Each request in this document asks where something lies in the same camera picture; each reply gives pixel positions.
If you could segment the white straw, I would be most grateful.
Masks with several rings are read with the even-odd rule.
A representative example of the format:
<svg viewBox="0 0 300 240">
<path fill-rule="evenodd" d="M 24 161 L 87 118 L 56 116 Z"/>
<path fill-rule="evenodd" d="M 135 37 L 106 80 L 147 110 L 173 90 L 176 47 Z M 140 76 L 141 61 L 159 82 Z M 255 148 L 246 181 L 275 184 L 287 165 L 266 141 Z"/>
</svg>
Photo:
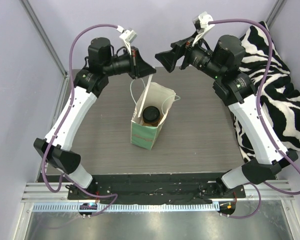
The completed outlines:
<svg viewBox="0 0 300 240">
<path fill-rule="evenodd" d="M 138 111 L 138 115 L 137 115 L 138 118 L 140 118 L 141 115 L 142 115 L 142 110 L 143 110 L 143 107 L 144 107 L 144 104 L 145 104 L 145 101 L 146 101 L 146 98 L 147 98 L 147 94 L 148 94 L 148 91 L 149 91 L 149 88 L 150 88 L 150 85 L 151 85 L 152 78 L 153 78 L 153 75 L 152 74 L 149 75 L 146 87 L 144 89 L 141 104 L 140 104 L 140 107 L 139 107 L 139 111 Z"/>
</svg>

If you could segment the green paper gift bag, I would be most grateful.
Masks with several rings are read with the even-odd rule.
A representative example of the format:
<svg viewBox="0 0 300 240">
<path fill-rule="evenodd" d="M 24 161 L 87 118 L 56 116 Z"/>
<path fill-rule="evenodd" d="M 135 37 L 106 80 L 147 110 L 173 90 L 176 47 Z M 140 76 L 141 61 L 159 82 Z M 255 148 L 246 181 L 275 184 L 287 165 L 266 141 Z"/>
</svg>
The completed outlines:
<svg viewBox="0 0 300 240">
<path fill-rule="evenodd" d="M 181 98 L 174 90 L 150 80 L 143 86 L 138 99 L 131 93 L 135 107 L 130 122 L 130 143 L 151 150 L 173 103 Z"/>
</svg>

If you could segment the black plastic cup lid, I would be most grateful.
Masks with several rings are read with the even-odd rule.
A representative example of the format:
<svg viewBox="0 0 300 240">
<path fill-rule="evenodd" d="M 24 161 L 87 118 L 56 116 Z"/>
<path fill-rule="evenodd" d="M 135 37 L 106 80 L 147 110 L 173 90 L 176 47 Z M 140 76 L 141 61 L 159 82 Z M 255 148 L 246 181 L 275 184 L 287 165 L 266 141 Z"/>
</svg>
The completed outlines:
<svg viewBox="0 0 300 240">
<path fill-rule="evenodd" d="M 148 106 L 142 112 L 142 118 L 145 123 L 155 123 L 160 119 L 161 113 L 155 106 Z"/>
</svg>

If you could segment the brown paper coffee cup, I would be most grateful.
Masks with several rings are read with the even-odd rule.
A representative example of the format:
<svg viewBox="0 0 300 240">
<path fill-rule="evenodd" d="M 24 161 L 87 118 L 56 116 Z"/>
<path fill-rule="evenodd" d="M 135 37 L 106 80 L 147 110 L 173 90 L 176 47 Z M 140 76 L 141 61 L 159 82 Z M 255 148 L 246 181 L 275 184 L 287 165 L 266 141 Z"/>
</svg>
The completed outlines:
<svg viewBox="0 0 300 240">
<path fill-rule="evenodd" d="M 148 106 L 142 112 L 142 125 L 156 127 L 161 120 L 161 112 L 155 106 Z"/>
</svg>

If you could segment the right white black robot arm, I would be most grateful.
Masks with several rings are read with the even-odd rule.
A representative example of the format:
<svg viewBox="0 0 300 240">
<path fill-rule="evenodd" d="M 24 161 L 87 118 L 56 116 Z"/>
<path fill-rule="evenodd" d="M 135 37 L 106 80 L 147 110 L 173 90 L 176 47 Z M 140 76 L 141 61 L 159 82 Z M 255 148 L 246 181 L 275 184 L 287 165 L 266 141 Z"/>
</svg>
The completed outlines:
<svg viewBox="0 0 300 240">
<path fill-rule="evenodd" d="M 155 58 L 171 73 L 177 60 L 183 58 L 180 69 L 189 65 L 214 79 L 213 89 L 224 105 L 233 113 L 247 135 L 255 157 L 240 167 L 229 170 L 216 180 L 216 193 L 223 198 L 234 188 L 253 183 L 258 185 L 272 179 L 289 162 L 276 150 L 270 136 L 292 161 L 298 159 L 294 150 L 287 150 L 273 130 L 267 134 L 257 112 L 257 90 L 250 77 L 240 71 L 245 48 L 233 35 L 223 35 L 214 50 L 202 48 L 194 37 L 173 42 L 171 50 L 155 54 Z"/>
</svg>

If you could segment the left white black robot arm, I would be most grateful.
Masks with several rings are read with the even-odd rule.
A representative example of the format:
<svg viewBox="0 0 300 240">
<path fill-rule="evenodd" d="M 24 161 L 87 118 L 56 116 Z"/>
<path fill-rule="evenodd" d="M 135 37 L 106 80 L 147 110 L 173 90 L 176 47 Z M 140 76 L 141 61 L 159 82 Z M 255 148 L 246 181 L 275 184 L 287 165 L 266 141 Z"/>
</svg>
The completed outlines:
<svg viewBox="0 0 300 240">
<path fill-rule="evenodd" d="M 133 80 L 156 73 L 145 62 L 135 46 L 122 47 L 118 54 L 108 38 L 94 38 L 88 46 L 84 67 L 76 74 L 69 99 L 52 129 L 43 138 L 36 138 L 34 148 L 42 157 L 42 169 L 51 165 L 79 187 L 83 198 L 92 199 L 97 191 L 96 180 L 81 164 L 81 156 L 72 145 L 79 126 L 91 106 L 109 84 L 109 77 L 128 74 Z"/>
</svg>

